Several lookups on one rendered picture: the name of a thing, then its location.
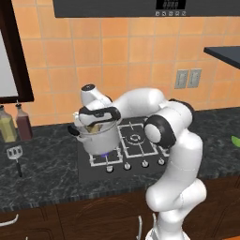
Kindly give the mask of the grey wall outlet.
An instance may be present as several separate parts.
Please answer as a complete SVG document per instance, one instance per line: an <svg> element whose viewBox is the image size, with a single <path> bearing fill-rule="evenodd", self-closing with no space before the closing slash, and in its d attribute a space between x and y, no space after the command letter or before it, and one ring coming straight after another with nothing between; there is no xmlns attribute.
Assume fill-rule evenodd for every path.
<svg viewBox="0 0 240 240"><path fill-rule="evenodd" d="M187 87L188 88L197 88L201 78L202 70L200 68L194 68L190 71L189 80Z"/></svg>
<svg viewBox="0 0 240 240"><path fill-rule="evenodd" d="M184 89L187 85L188 80L188 70L178 69L176 72L175 89Z"/></svg>

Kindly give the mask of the dark framed window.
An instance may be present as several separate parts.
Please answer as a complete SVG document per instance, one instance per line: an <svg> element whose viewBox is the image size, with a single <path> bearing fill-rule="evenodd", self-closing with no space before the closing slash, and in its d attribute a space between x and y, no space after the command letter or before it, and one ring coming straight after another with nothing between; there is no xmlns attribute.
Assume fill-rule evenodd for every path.
<svg viewBox="0 0 240 240"><path fill-rule="evenodd" d="M0 103L34 100L11 0L0 0Z"/></svg>

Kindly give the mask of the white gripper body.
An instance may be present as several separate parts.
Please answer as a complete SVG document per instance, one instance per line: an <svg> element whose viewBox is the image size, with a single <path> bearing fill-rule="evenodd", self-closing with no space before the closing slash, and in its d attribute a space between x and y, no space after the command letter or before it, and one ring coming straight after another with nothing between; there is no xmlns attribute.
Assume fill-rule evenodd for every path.
<svg viewBox="0 0 240 240"><path fill-rule="evenodd" d="M94 115L88 115L84 113L75 112L73 114L73 123L74 125L79 127L92 127L96 124L96 117Z"/></svg>

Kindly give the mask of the tan vegetable piece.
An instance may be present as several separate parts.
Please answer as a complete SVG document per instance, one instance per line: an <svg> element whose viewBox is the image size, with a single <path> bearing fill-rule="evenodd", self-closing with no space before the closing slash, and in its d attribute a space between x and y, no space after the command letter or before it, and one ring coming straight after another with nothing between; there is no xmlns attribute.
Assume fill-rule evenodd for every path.
<svg viewBox="0 0 240 240"><path fill-rule="evenodd" d="M101 130L101 128L102 128L101 124L94 125L92 127L86 127L86 129L89 133L97 133Z"/></svg>

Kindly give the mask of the dark range hood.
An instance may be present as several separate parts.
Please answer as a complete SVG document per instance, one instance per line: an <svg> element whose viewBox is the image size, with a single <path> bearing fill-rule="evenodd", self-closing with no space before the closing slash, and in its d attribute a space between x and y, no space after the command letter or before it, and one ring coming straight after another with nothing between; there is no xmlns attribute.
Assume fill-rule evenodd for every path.
<svg viewBox="0 0 240 240"><path fill-rule="evenodd" d="M52 0L56 18L240 16L240 0Z"/></svg>

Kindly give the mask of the dark wall shelf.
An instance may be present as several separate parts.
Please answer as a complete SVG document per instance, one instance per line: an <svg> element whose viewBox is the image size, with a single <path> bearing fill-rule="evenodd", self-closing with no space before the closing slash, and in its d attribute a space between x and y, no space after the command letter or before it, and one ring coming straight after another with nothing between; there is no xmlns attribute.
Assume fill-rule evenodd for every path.
<svg viewBox="0 0 240 240"><path fill-rule="evenodd" d="M203 51L232 67L240 69L240 46L205 47Z"/></svg>

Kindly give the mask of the black gas hob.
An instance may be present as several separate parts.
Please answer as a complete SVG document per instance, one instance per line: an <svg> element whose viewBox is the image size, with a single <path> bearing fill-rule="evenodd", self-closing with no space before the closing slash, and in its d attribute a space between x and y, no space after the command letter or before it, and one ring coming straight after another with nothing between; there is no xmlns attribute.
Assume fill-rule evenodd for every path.
<svg viewBox="0 0 240 240"><path fill-rule="evenodd" d="M134 175L148 173L163 174L169 158L169 151L155 146L147 140L143 131L142 118L129 118L121 122L118 128L120 143L110 153L101 156L87 154L83 145L78 143L78 175L80 183L90 181L111 180L114 178L130 178ZM165 160L165 165L158 165L158 160ZM142 162L149 163L148 168ZM124 165L131 165L125 170ZM107 172L107 166L113 166L113 172Z"/></svg>

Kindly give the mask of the dark red sauce bottle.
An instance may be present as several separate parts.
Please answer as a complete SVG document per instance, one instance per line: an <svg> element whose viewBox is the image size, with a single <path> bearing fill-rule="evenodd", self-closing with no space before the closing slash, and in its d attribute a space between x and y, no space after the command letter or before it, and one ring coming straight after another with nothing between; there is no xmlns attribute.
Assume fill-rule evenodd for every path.
<svg viewBox="0 0 240 240"><path fill-rule="evenodd" d="M19 135L22 141L28 141L33 138L33 132L29 120L28 114L23 110L20 103L16 104L17 117L16 123L19 131Z"/></svg>

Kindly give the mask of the yellow oil bottle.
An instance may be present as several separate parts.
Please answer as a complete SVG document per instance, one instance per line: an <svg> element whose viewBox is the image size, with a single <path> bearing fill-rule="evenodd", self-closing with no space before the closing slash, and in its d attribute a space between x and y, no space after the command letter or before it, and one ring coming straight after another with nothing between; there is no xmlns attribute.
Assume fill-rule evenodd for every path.
<svg viewBox="0 0 240 240"><path fill-rule="evenodd" d="M14 127L12 116L0 105L0 130L6 143L13 143L17 139L17 132Z"/></svg>

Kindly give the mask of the brown wooden cupboard door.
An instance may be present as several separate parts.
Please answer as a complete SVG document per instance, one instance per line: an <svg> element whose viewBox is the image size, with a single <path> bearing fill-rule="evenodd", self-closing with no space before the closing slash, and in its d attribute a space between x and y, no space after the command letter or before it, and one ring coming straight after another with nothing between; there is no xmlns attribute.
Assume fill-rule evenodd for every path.
<svg viewBox="0 0 240 240"><path fill-rule="evenodd" d="M191 240L224 240L240 235L240 175L203 180L207 197L186 217Z"/></svg>
<svg viewBox="0 0 240 240"><path fill-rule="evenodd" d="M143 190L57 205L65 240L136 240L145 210Z"/></svg>
<svg viewBox="0 0 240 240"><path fill-rule="evenodd" d="M54 205L0 212L0 223L15 223L0 227L0 240L64 240L59 217Z"/></svg>

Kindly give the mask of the silver cooking pot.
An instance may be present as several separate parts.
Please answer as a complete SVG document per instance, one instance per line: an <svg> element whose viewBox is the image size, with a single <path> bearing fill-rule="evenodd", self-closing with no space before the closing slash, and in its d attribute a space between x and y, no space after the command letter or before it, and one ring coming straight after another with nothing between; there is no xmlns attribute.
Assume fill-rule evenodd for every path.
<svg viewBox="0 0 240 240"><path fill-rule="evenodd" d="M116 122L100 125L98 131L89 132L85 127L67 127L68 132L83 144L84 150L91 155L111 152L120 143Z"/></svg>

